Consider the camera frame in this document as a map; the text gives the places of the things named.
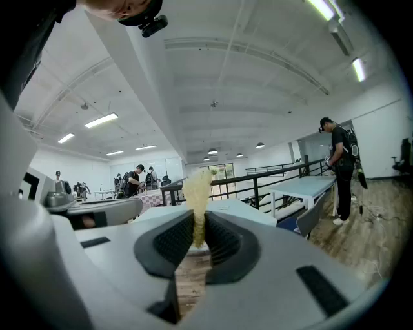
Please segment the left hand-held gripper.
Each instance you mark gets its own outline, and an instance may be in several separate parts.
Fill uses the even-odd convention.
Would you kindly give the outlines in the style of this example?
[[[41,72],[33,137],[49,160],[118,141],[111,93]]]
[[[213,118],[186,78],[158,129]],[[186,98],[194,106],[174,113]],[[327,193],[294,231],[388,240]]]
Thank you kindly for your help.
[[[136,218],[143,209],[143,202],[138,198],[74,204],[74,196],[67,181],[56,182],[31,167],[25,173],[18,196],[23,200],[38,202],[45,208],[68,208],[69,221],[74,229],[121,225]]]

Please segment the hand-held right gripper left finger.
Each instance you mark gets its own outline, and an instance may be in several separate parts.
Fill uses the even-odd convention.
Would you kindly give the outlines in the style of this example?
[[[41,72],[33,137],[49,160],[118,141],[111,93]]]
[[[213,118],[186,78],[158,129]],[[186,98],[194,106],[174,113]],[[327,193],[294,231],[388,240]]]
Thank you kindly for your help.
[[[192,243],[191,211],[75,231],[78,329],[194,329],[182,321],[175,270]]]

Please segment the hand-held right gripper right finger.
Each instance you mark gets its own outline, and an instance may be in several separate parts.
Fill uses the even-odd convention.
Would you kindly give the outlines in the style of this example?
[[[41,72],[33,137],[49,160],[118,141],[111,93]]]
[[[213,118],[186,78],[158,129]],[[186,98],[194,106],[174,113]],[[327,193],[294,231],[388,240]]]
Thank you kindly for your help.
[[[305,238],[216,212],[205,229],[207,329],[342,329],[359,314],[366,285]]]

